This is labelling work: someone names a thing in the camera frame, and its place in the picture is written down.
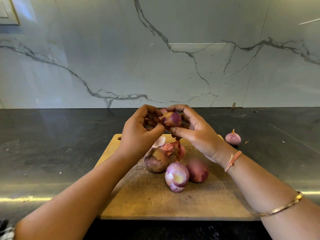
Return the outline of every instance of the left hand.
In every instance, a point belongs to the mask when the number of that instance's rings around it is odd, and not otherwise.
[[[162,112],[154,106],[140,107],[126,121],[117,153],[137,163],[165,131],[159,119],[161,116]]]

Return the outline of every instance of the hand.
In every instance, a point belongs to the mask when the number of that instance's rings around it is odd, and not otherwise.
[[[218,158],[218,148],[225,143],[214,131],[214,129],[188,105],[173,105],[166,108],[168,112],[182,111],[182,119],[190,124],[189,129],[172,127],[170,132],[173,137],[181,137],[191,142],[191,144],[202,152],[209,160],[216,162]]]
[[[117,153],[132,159],[136,164],[165,131],[165,127],[160,123],[161,116],[162,112],[156,107],[140,107],[126,121]]]

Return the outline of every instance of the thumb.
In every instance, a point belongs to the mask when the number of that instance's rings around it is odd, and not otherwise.
[[[149,133],[149,136],[151,136],[152,140],[156,141],[160,136],[162,136],[164,131],[165,131],[165,127],[161,123],[158,123],[157,126],[154,127],[148,133]]]
[[[187,139],[188,141],[193,141],[194,138],[194,130],[185,129],[181,127],[172,127],[170,132],[175,136]]]

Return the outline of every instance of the dark granite countertop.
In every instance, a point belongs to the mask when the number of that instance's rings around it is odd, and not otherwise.
[[[1,109],[0,217],[18,222],[89,172],[135,109]],[[274,176],[320,204],[320,108],[198,108],[225,136]],[[33,196],[33,200],[12,201]],[[125,231],[110,232],[120,224]],[[270,239],[261,222],[101,221],[121,239]]]

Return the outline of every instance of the kitchen wall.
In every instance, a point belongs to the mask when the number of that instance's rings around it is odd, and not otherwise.
[[[320,106],[320,0],[12,1],[0,108]]]

